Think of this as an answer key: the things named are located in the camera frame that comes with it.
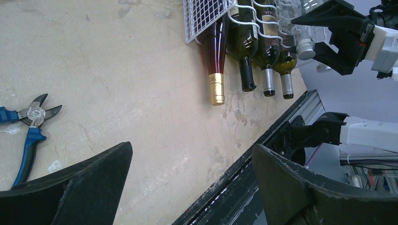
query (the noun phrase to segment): pliers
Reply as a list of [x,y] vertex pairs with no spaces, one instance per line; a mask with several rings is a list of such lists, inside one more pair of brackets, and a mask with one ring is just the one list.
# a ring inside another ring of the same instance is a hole
[[29,108],[22,109],[19,112],[9,111],[5,107],[0,107],[0,125],[21,121],[29,126],[23,149],[21,167],[12,187],[28,180],[35,161],[37,145],[39,142],[47,139],[46,136],[41,134],[40,127],[44,121],[58,114],[62,108],[62,105],[49,110],[41,108],[47,96],[48,94],[40,95],[33,100]]

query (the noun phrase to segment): clear plastic bottle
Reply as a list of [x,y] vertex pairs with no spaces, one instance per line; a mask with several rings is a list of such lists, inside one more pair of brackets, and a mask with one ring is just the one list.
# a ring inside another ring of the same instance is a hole
[[[283,38],[283,44],[285,46],[294,46],[293,35],[280,34],[280,36]],[[284,99],[292,99],[294,97],[291,71],[296,67],[296,64],[296,54],[289,51],[289,49],[282,47],[279,59],[274,65],[274,70],[281,75]]]
[[309,60],[315,56],[315,43],[311,39],[311,27],[295,25],[291,21],[305,14],[300,0],[278,0],[279,25],[296,39],[296,51],[299,60]]
[[[303,0],[303,8],[305,10],[305,13],[311,12],[315,8],[317,8],[320,5],[322,5],[323,3],[325,3],[326,1],[328,1],[328,0]],[[311,26],[310,34],[311,34],[311,39],[314,41],[314,43],[327,41],[324,27]],[[318,66],[316,67],[316,71],[318,73],[325,73],[325,72],[328,72],[331,70],[332,70],[331,67],[329,67],[328,65],[325,65],[321,62],[318,62]]]

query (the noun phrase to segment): wire wine rack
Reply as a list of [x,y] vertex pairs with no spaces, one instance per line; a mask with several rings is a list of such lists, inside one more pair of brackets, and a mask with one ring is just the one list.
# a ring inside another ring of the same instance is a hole
[[[244,25],[253,25],[257,27],[257,32],[264,38],[277,38],[281,40],[283,45],[283,38],[280,36],[264,35],[260,32],[260,26],[254,22],[240,22],[232,18],[230,15],[230,9],[233,7],[238,8],[249,8],[253,10],[254,15],[257,15],[256,9],[251,6],[241,6],[236,3],[236,0],[183,0],[184,1],[184,24],[185,24],[185,42],[186,44],[193,41],[202,31],[208,28],[216,20],[222,17],[225,13],[228,13],[228,17],[232,22]],[[273,5],[261,5],[253,0],[253,4],[263,8],[273,8]],[[265,22],[255,16],[257,22],[262,24],[276,24],[278,22]]]

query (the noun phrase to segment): wine bottle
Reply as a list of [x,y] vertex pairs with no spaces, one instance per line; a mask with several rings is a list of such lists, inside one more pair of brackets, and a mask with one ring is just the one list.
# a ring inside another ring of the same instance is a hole
[[198,37],[209,74],[210,98],[213,105],[223,105],[225,100],[224,62],[229,21],[228,15],[223,15]]
[[[283,38],[283,44],[285,46],[294,46],[294,36],[284,34],[280,34],[279,36]],[[284,99],[292,99],[294,97],[291,71],[296,67],[296,65],[296,54],[291,53],[289,49],[286,49],[282,46],[279,59],[274,65],[274,70],[281,75]]]
[[[262,5],[275,5],[274,0],[256,0]],[[276,22],[276,12],[273,8],[259,7],[254,5],[257,11],[257,18],[264,22]],[[260,26],[260,32],[265,35],[277,36],[278,26],[275,24],[263,24],[257,22]],[[264,96],[271,97],[275,95],[274,87],[274,70],[279,58],[279,40],[276,38],[259,37],[259,48],[253,57],[253,61],[260,67],[262,72],[263,92]]]
[[[239,5],[252,6],[251,0],[237,0]],[[240,22],[254,23],[253,11],[249,8],[233,7],[230,10],[232,18]],[[252,57],[258,48],[257,28],[254,25],[241,25],[231,22],[228,30],[227,49],[233,59],[238,61],[242,91],[256,89],[252,71]]]

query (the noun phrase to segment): table surface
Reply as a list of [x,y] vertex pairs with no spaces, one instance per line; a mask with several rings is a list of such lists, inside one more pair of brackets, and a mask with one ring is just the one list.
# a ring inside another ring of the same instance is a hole
[[[212,106],[199,46],[185,44],[181,0],[0,0],[0,105],[21,110],[48,93],[31,179],[130,141],[133,160],[115,224],[178,218],[306,90],[296,97],[243,93],[225,63],[225,105]],[[28,127],[0,127],[0,190],[10,188]]]

